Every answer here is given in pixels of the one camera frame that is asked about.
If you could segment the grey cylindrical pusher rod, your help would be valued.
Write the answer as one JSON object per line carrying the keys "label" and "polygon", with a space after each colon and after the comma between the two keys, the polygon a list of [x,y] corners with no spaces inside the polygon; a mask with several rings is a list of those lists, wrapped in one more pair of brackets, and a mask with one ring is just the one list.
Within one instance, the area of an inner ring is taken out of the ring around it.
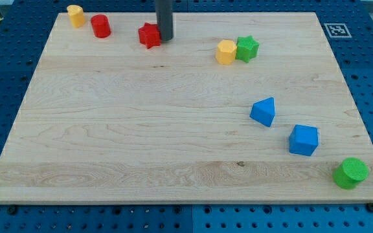
{"label": "grey cylindrical pusher rod", "polygon": [[174,37],[172,0],[155,0],[157,25],[162,41],[170,41]]}

